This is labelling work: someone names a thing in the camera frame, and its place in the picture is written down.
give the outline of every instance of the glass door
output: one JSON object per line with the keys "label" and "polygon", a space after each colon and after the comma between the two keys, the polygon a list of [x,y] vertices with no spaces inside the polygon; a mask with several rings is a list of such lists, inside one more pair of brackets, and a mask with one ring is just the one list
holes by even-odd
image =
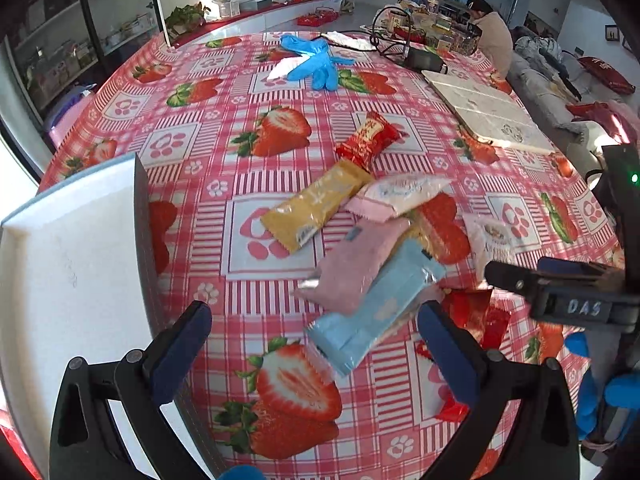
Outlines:
{"label": "glass door", "polygon": [[8,43],[14,72],[40,120],[74,85],[105,81],[79,0],[30,0]]}
{"label": "glass door", "polygon": [[116,70],[158,33],[153,0],[88,0],[108,70]]}

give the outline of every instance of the cluttered table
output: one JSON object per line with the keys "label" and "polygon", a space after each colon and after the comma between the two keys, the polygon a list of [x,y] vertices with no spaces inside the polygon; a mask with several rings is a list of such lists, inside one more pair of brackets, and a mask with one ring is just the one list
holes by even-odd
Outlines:
{"label": "cluttered table", "polygon": [[[84,110],[40,189],[138,153],[156,203],[152,217],[164,222],[154,251],[166,314],[177,318],[194,299],[212,309],[211,335],[189,380],[229,463],[252,463],[268,478],[417,479],[462,418],[414,322],[396,326],[335,386],[320,381],[305,353],[312,344],[305,329],[323,309],[293,292],[340,246],[356,216],[340,208],[315,235],[298,238],[301,247],[291,254],[260,218],[334,167],[336,145],[377,112],[400,138],[373,160],[373,176],[450,180],[432,216],[425,210],[432,226],[437,218],[444,245],[455,240],[443,258],[454,263],[446,265],[442,289],[478,286],[463,214],[506,226],[521,266],[535,267],[541,256],[611,262],[617,240],[577,172],[550,155],[480,144],[422,75],[375,52],[332,47],[355,60],[340,68],[337,91],[315,91],[310,78],[267,79],[290,56],[281,34],[178,50],[152,39]],[[492,67],[481,52],[449,54],[447,63],[449,75],[490,83]],[[559,351],[575,399],[584,361],[560,350],[561,337],[530,320],[521,298],[494,290],[484,315],[476,328],[485,337],[489,319],[507,320],[494,344],[511,360],[537,363]],[[485,467],[495,462],[515,413],[510,404]]]}

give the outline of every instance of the beige jacket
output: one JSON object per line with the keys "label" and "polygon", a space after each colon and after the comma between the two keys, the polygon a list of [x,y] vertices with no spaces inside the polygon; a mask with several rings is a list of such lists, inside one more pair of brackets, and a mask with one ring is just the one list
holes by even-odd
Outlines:
{"label": "beige jacket", "polygon": [[497,12],[491,12],[473,23],[482,29],[478,48],[493,63],[498,74],[506,78],[513,58],[513,40],[506,23]]}

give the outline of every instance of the black hair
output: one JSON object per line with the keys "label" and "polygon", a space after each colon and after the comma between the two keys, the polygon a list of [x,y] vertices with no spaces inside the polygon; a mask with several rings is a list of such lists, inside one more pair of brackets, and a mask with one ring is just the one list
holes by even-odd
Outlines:
{"label": "black hair", "polygon": [[478,10],[479,12],[484,12],[485,14],[489,14],[494,12],[494,8],[484,0],[469,0],[466,3],[467,9]]}

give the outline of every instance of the shelf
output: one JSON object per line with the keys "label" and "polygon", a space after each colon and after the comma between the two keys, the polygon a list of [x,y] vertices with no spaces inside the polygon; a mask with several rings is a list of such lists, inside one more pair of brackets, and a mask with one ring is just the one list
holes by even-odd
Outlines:
{"label": "shelf", "polygon": [[138,36],[142,36],[143,34],[146,34],[147,32],[149,32],[150,30],[153,30],[154,28],[156,28],[155,25],[152,25],[149,28],[146,28],[145,30],[143,30],[142,32],[139,32],[137,34],[134,34],[133,36],[129,36],[126,40],[121,41],[120,43],[118,43],[115,46],[110,46],[108,50],[104,51],[104,55],[108,56],[109,54],[111,54],[112,52],[115,52],[116,50],[118,50],[121,46],[123,46],[126,43],[129,43],[129,41],[131,40],[135,40]]}
{"label": "shelf", "polygon": [[60,16],[63,16],[64,14],[66,14],[67,12],[69,12],[71,9],[75,9],[76,7],[80,6],[80,1],[76,0],[74,1],[71,5],[69,5],[68,7],[65,7],[64,9],[62,9],[59,13],[57,13],[56,15],[52,16],[51,18],[49,18],[46,22],[44,22],[42,25],[40,25],[39,27],[37,27],[36,29],[32,30],[29,35],[24,38],[20,43],[18,43],[18,45],[16,45],[14,50],[20,50],[22,47],[24,47],[25,44],[29,43],[29,41],[36,36],[39,32],[41,32],[44,28],[47,27],[47,25],[50,25],[51,23],[53,23],[54,21],[57,21],[58,18]]}
{"label": "shelf", "polygon": [[44,108],[46,108],[47,106],[49,106],[49,104],[53,101],[53,99],[55,99],[56,97],[58,97],[60,94],[62,94],[63,91],[65,91],[66,88],[68,88],[69,85],[71,85],[71,83],[73,81],[75,81],[76,79],[78,79],[84,72],[86,72],[87,70],[89,70],[93,65],[95,65],[98,62],[97,59],[94,59],[91,63],[89,63],[87,66],[85,66],[80,72],[75,73],[73,76],[71,76],[67,82],[64,84],[64,86],[61,86],[60,88],[58,88],[58,90],[56,91],[55,94],[53,94],[43,105],[42,108],[39,108],[38,111],[41,112],[44,110]]}

